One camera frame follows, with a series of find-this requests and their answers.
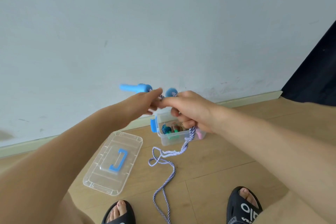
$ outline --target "wooden floor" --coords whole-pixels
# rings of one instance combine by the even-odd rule
[[[280,98],[236,109],[336,144],[336,108],[295,103]],[[168,165],[150,167],[147,164],[152,156],[152,147],[161,146],[159,137],[149,127],[133,129],[128,133],[141,136],[143,146],[119,196],[112,197],[82,184],[83,176],[94,157],[78,175],[69,191],[78,208],[96,223],[101,223],[109,206],[121,198],[132,204],[138,224],[165,223],[154,207],[152,197],[172,169]],[[180,149],[180,146],[173,145],[164,149]],[[0,172],[24,156],[25,154],[0,159]],[[207,135],[204,140],[192,142],[184,154],[171,157],[170,160],[177,167],[176,176],[166,189],[172,223],[224,223],[228,197],[232,189],[239,185],[250,188],[263,208],[279,200],[287,192],[287,188],[265,168],[216,135]],[[165,209],[162,194],[158,195],[157,201]]]

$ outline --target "dark curtain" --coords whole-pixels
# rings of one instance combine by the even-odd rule
[[[336,106],[336,22],[282,89],[284,98]]]

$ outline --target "foot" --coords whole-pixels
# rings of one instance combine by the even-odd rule
[[[247,188],[241,188],[239,191],[239,195],[259,209],[257,201]]]
[[[112,210],[110,211],[107,219],[106,219],[106,223],[109,223],[115,219],[117,219],[118,217],[124,215],[127,212],[126,210],[126,204],[123,200],[119,200],[117,205],[115,207],[112,208]]]

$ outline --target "white wall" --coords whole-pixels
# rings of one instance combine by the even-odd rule
[[[60,134],[130,96],[280,90],[336,0],[0,0],[0,146]]]

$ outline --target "pink object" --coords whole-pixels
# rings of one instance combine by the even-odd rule
[[[201,130],[200,130],[199,128],[196,129],[196,133],[197,133],[198,138],[199,138],[200,140],[203,139],[202,132],[201,132]]]

